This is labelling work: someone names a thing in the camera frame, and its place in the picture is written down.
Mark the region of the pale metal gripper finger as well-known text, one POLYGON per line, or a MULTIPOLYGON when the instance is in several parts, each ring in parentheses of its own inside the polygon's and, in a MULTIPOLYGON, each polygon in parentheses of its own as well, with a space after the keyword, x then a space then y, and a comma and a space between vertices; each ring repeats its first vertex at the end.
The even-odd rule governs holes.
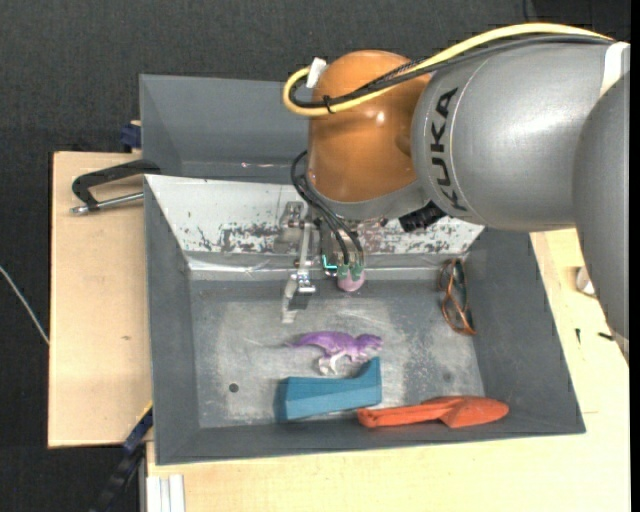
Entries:
POLYGON ((316 287, 311 281, 309 271, 299 268, 295 274, 294 284, 292 310, 306 310, 311 298, 316 293, 316 287))
POLYGON ((297 288, 297 274, 290 274, 282 292, 281 321, 283 324, 291 324, 295 321, 297 313, 294 309, 294 298, 297 288))

